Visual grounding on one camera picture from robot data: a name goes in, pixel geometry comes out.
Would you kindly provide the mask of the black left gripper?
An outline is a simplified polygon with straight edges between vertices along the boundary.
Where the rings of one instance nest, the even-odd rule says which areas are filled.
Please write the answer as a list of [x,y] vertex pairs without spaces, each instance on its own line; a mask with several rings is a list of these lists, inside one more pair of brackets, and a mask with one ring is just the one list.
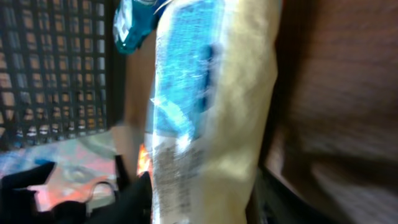
[[[113,194],[117,201],[127,187],[129,177],[121,156],[116,156],[115,162],[118,189],[113,190]],[[38,191],[28,187],[46,183],[56,166],[55,162],[46,162],[1,179],[1,223],[86,223],[111,205],[89,210],[87,202],[66,200],[47,212],[40,212],[35,199]]]

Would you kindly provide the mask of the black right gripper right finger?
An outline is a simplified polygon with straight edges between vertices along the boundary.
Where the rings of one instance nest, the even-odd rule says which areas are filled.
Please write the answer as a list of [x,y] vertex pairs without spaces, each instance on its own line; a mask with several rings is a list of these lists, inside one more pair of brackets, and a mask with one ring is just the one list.
[[331,198],[312,178],[285,185],[266,168],[259,167],[248,203],[249,223],[336,224]]

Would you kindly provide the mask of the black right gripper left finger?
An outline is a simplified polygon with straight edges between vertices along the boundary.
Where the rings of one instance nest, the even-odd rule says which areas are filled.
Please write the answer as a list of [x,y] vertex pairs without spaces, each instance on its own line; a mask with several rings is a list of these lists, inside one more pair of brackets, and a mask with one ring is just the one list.
[[91,217],[89,224],[150,224],[152,186],[148,172],[128,186],[118,200]]

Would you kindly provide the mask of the orange snack bag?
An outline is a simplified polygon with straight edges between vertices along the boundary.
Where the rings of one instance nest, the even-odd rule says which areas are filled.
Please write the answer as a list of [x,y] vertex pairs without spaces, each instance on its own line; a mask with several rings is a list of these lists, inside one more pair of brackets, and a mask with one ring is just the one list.
[[277,78],[280,0],[170,1],[145,146],[152,222],[246,223]]

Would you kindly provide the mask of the teal mouthwash bottle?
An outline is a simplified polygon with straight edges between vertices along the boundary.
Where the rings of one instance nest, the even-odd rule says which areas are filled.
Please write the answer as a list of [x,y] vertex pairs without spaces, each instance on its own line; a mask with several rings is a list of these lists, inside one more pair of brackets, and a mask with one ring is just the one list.
[[157,28],[167,0],[120,0],[113,19],[114,43],[119,53],[132,54]]

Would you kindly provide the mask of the small orange box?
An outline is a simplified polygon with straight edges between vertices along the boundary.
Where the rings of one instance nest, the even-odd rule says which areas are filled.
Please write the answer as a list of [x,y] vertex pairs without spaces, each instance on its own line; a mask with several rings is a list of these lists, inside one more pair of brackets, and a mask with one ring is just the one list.
[[137,175],[142,176],[145,172],[149,173],[150,178],[153,178],[152,159],[150,152],[143,144],[139,147],[139,155],[137,159]]

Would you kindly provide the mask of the grey plastic basket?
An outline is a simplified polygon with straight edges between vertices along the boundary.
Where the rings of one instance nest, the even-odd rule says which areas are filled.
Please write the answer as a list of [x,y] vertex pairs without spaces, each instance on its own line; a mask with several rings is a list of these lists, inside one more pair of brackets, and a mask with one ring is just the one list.
[[117,1],[1,0],[1,150],[109,130],[123,118]]

